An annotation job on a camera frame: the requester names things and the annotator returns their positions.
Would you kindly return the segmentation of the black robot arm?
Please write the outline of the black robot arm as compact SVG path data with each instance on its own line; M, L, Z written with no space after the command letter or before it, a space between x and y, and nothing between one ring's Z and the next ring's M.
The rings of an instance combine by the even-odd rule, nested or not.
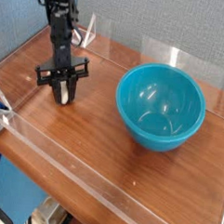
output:
M46 8L53 57L36 66L36 82L51 86L55 101L66 105L74 99L78 79L89 75L88 58L78 58L71 52L72 31L83 37L76 25L79 11L75 0L38 0L38 4Z

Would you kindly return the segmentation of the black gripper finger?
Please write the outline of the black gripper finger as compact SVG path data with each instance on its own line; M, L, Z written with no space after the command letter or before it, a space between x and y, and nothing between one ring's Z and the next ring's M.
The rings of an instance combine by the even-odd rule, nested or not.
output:
M74 75L70 77L67 81L68 86L68 102L71 103L74 100L74 95L76 94L76 86L77 86L77 76Z
M60 105L61 104L61 86L60 86L60 80L52 79L51 80L51 86L53 89L53 96L55 101Z

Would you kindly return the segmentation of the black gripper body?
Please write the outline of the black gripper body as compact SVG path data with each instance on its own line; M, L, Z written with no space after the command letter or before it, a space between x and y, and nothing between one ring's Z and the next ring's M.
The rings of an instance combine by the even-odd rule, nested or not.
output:
M70 44L52 44L52 49L53 57L35 68L39 86L54 86L57 81L60 81L67 82L68 87L73 87L79 78L89 75L88 58L73 56Z

